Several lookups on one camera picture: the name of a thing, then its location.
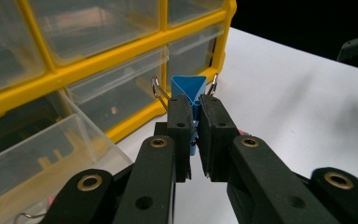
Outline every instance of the blue plastic piece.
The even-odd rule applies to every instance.
[[[197,128],[200,119],[200,96],[205,93],[206,77],[182,77],[173,76],[171,78],[172,96],[184,94],[190,101],[191,109],[193,110],[194,126]],[[197,132],[191,138],[190,155],[196,154],[195,140]]]

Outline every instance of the transparent drawer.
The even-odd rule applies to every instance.
[[[215,39],[223,32],[223,25],[216,24],[168,45],[168,91],[171,91],[171,77],[199,75],[210,67]]]
[[[0,90],[44,69],[15,1],[0,0]]]
[[[105,132],[155,102],[151,78],[160,77],[166,61],[166,48],[154,49],[68,86],[67,93]]]
[[[195,20],[223,7],[224,0],[170,0],[168,24],[170,27]]]
[[[74,174],[98,166],[101,158],[110,157],[112,173],[131,164],[61,93],[39,98],[7,116],[22,113],[29,120],[7,124],[7,118],[0,118],[0,223],[20,212],[46,210],[49,196]],[[14,145],[2,148],[6,141]]]
[[[159,28],[158,0],[29,0],[58,63],[128,43]]]

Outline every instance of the yellow frame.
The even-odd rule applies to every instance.
[[[17,0],[17,3],[41,54],[43,62],[46,66],[46,72],[42,76],[35,77],[31,80],[24,81],[20,84],[1,90],[0,117],[5,115],[5,113],[10,109],[26,104],[52,91],[62,89],[84,77],[89,77],[104,69],[124,63],[137,55],[151,49],[165,46],[174,40],[196,33],[197,31],[213,24],[223,23],[225,32],[217,37],[212,66],[202,72],[202,74],[208,78],[208,82],[210,82],[213,79],[214,74],[219,73],[223,67],[228,28],[237,8],[235,0],[226,0],[223,7],[214,13],[187,22],[183,25],[169,28],[168,0],[160,0],[160,30],[157,33],[140,38],[139,40],[118,48],[110,49],[79,62],[67,65],[58,65],[52,60],[46,41],[37,26],[33,11],[28,4],[28,0]],[[165,83],[164,75],[165,74],[163,72],[161,83]],[[153,117],[164,113],[164,108],[158,101],[156,101],[151,106],[139,111],[136,115],[131,116],[129,119],[118,124],[118,126],[112,130],[106,132],[106,135],[114,142],[118,142],[126,135],[151,120]]]

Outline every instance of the metal hook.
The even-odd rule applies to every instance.
[[[39,217],[43,217],[43,216],[45,216],[45,215],[46,215],[46,213],[45,213],[45,214],[40,214],[40,215],[35,215],[35,216],[30,215],[30,214],[28,214],[28,213],[18,213],[18,214],[14,217],[13,223],[14,223],[14,224],[17,224],[17,223],[19,222],[19,218],[20,218],[20,217],[39,218]]]
[[[214,93],[216,92],[216,88],[217,88],[217,73],[214,75],[213,82],[208,90],[207,95],[214,95]]]
[[[168,111],[168,106],[165,104],[164,100],[162,100],[162,97],[160,95],[157,94],[156,91],[156,86],[158,88],[158,90],[164,95],[165,98],[167,98],[167,100],[170,100],[170,96],[167,94],[167,92],[165,92],[161,86],[158,83],[158,79],[157,77],[152,77],[152,89],[153,89],[153,95],[159,99],[159,101],[161,102],[161,104],[164,106],[165,110]]]

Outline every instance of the white surface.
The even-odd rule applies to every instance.
[[[216,97],[237,127],[264,139],[306,177],[336,167],[358,177],[358,68],[290,49],[230,29]],[[135,161],[156,118],[118,146]],[[203,176],[191,159],[193,180],[177,184],[175,223],[238,223],[226,184]]]

